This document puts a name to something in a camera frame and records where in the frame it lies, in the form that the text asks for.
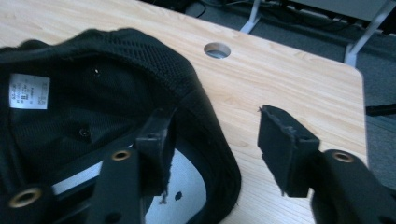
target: wooden desk surface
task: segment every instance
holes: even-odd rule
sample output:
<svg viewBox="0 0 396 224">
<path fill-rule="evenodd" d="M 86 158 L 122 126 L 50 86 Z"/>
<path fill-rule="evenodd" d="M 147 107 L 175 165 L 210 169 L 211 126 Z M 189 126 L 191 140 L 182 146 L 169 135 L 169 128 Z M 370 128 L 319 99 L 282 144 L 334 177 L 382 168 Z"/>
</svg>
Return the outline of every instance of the wooden desk surface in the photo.
<svg viewBox="0 0 396 224">
<path fill-rule="evenodd" d="M 366 161 L 361 74 L 352 67 L 136 1 L 1 1 L 0 47 L 50 44 L 88 28 L 133 27 L 189 59 L 242 172 L 238 205 L 223 223 L 314 223 L 308 199 L 281 197 L 257 148 L 263 104 L 287 110 L 321 139 Z M 205 55 L 221 42 L 226 59 Z"/>
</svg>

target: black mesh fabric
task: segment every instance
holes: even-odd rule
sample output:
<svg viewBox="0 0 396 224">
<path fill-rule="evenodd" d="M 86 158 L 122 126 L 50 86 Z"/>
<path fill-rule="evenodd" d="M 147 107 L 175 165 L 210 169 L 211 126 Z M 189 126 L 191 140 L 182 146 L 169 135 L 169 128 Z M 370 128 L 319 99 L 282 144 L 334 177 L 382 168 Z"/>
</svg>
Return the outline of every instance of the black mesh fabric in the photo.
<svg viewBox="0 0 396 224">
<path fill-rule="evenodd" d="M 48 109 L 10 108 L 11 74 L 49 77 Z M 194 145 L 185 154 L 210 174 L 190 223 L 218 223 L 233 209 L 241 175 L 212 106 L 191 64 L 157 39 L 123 29 L 88 30 L 56 46 L 30 40 L 0 49 L 0 85 L 2 195 L 94 164 L 132 142 L 155 108 L 175 106 L 177 134 Z"/>
</svg>

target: cable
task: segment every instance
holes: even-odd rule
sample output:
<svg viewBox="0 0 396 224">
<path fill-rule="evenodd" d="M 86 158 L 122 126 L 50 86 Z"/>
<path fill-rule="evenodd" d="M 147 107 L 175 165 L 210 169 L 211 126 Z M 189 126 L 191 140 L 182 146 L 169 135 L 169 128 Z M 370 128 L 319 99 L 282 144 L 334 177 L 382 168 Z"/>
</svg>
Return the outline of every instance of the cable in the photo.
<svg viewBox="0 0 396 224">
<path fill-rule="evenodd" d="M 276 15 L 272 11 L 274 9 L 283 10 L 284 12 L 290 14 L 295 20 L 293 20 L 293 21 L 285 21 L 283 18 L 281 18 L 280 16 Z M 347 25 L 345 25 L 345 26 L 343 26 L 341 28 L 338 28 L 338 29 L 325 29 L 325 27 L 329 27 L 329 26 L 332 26 L 332 25 L 335 25 L 337 23 L 342 22 L 342 20 L 346 16 L 342 16 L 341 18 L 339 18 L 336 21 L 331 21 L 331 22 L 327 22 L 327 23 L 324 23 L 324 24 L 315 25 L 315 24 L 312 24 L 312 23 L 308 22 L 306 20 L 306 16 L 302 15 L 301 13 L 299 13 L 296 9 L 291 9 L 289 7 L 282 7 L 281 5 L 273 5 L 272 7 L 266 7 L 264 10 L 267 13 L 271 14 L 278 21 L 281 21 L 283 23 L 291 24 L 291 25 L 305 25 L 305 26 L 308 26 L 308 27 L 311 27 L 311 28 L 316 28 L 316 29 L 319 29 L 319 30 L 327 31 L 327 32 L 338 32 L 338 31 L 342 31 L 342 30 L 346 29 L 347 27 L 351 26 L 351 24 L 349 23 L 349 24 L 347 24 Z"/>
<path fill-rule="evenodd" d="M 198 16 L 195 17 L 195 18 L 200 18 L 200 17 L 201 17 L 202 15 L 204 15 L 204 13 L 206 12 L 206 6 L 205 6 L 205 4 L 202 3 L 202 2 L 197 2 L 197 3 L 201 4 L 201 6 L 204 7 L 204 10 L 203 10 Z"/>
<path fill-rule="evenodd" d="M 236 1 L 236 2 L 227 3 L 227 4 L 225 4 L 225 6 L 232 6 L 232 5 L 247 3 L 247 2 L 251 2 L 251 1 L 250 0 Z"/>
<path fill-rule="evenodd" d="M 215 4 L 215 3 L 207 2 L 206 0 L 200 0 L 199 2 L 201 2 L 205 5 L 208 5 L 208 6 L 212 6 L 212 7 L 224 7 L 225 6 L 224 1 L 222 4 Z"/>
<path fill-rule="evenodd" d="M 295 13 L 291 13 L 291 12 L 285 10 L 285 8 L 283 8 L 281 6 L 265 7 L 263 10 L 265 11 L 265 13 L 270 14 L 272 17 L 274 17 L 278 21 L 283 22 L 284 24 L 287 24 L 287 25 L 298 25 L 298 24 L 301 24 L 301 18 L 296 16 Z M 274 12 L 274 10 L 281 10 L 281 11 L 284 11 L 284 12 L 288 13 L 288 15 L 291 16 L 291 19 L 290 20 L 285 20 L 285 18 L 282 18 L 281 16 L 279 16 L 276 12 Z"/>
</svg>

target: round cable hole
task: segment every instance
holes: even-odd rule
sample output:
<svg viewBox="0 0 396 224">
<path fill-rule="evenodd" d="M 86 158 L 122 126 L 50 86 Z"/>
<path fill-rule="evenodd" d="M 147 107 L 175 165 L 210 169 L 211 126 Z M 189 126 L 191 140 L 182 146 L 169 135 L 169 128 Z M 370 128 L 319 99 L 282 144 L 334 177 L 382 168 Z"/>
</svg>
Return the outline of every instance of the round cable hole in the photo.
<svg viewBox="0 0 396 224">
<path fill-rule="evenodd" d="M 204 47 L 204 52 L 207 56 L 216 59 L 227 58 L 231 54 L 230 48 L 223 43 L 209 43 Z"/>
</svg>

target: gray carpet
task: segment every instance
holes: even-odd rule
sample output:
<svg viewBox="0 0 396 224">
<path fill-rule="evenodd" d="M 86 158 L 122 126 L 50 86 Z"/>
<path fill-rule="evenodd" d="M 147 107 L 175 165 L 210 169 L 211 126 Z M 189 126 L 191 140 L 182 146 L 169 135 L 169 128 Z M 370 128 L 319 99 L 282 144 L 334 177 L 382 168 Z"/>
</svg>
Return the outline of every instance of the gray carpet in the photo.
<svg viewBox="0 0 396 224">
<path fill-rule="evenodd" d="M 246 3 L 227 7 L 205 4 L 200 19 L 240 30 L 250 9 Z M 193 17 L 202 12 L 204 5 L 200 2 L 186 10 Z M 338 22 L 338 18 L 332 21 L 274 5 L 261 7 L 260 13 L 262 18 L 252 35 L 338 62 L 344 60 L 346 45 L 364 33 L 359 25 Z M 395 36 L 375 34 L 359 53 L 357 69 L 363 75 L 366 105 L 396 103 Z M 369 167 L 383 185 L 396 189 L 396 116 L 367 117 L 366 127 Z"/>
</svg>

